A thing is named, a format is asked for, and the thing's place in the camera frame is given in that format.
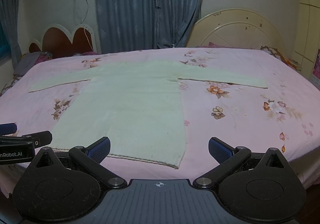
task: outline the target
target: window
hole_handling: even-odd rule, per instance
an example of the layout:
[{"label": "window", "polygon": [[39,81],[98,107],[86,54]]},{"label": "window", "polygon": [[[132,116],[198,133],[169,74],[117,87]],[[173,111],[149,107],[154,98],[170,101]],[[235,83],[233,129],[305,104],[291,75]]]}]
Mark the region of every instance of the window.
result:
[{"label": "window", "polygon": [[2,26],[0,25],[0,60],[10,55],[10,46],[2,30]]}]

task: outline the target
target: blue curtain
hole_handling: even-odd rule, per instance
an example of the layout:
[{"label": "blue curtain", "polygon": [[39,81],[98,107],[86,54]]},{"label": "blue curtain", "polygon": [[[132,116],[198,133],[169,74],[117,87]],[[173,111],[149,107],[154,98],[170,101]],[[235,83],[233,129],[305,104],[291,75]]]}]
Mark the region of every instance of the blue curtain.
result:
[{"label": "blue curtain", "polygon": [[184,47],[201,0],[96,0],[103,54]]},{"label": "blue curtain", "polygon": [[18,44],[18,9],[19,0],[0,0],[0,23],[11,50],[12,66],[15,69],[21,50]]},{"label": "blue curtain", "polygon": [[11,54],[10,45],[0,25],[0,60]]}]

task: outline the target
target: crosshair symbol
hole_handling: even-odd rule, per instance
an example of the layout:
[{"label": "crosshair symbol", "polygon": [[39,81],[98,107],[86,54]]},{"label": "crosshair symbol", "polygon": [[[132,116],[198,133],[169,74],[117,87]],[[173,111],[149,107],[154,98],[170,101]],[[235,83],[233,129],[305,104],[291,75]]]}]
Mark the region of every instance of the crosshair symbol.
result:
[{"label": "crosshair symbol", "polygon": [[160,187],[164,186],[165,184],[163,182],[157,182],[155,185],[160,188]]}]

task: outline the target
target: arched headboard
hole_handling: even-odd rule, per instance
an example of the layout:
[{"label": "arched headboard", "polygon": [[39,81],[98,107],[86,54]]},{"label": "arched headboard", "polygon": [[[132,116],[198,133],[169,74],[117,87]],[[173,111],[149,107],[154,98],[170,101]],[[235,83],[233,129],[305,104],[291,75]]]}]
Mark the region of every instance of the arched headboard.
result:
[{"label": "arched headboard", "polygon": [[199,20],[190,33],[186,47],[217,45],[244,49],[261,46],[286,53],[276,28],[261,15],[245,9],[224,9]]},{"label": "arched headboard", "polygon": [[49,25],[41,42],[34,40],[29,52],[50,52],[52,58],[73,56],[76,53],[97,52],[93,30],[85,24],[78,25],[72,33],[59,24]]}]

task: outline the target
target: light green sweater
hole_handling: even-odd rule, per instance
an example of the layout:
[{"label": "light green sweater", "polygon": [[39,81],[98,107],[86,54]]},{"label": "light green sweater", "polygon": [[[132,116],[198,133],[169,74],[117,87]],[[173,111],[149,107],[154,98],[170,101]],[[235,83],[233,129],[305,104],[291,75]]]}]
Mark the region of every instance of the light green sweater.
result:
[{"label": "light green sweater", "polygon": [[108,136],[112,157],[178,168],[186,150],[178,79],[267,88],[263,80],[228,71],[154,61],[72,72],[39,82],[29,92],[90,80],[53,127],[52,148],[86,147]]}]

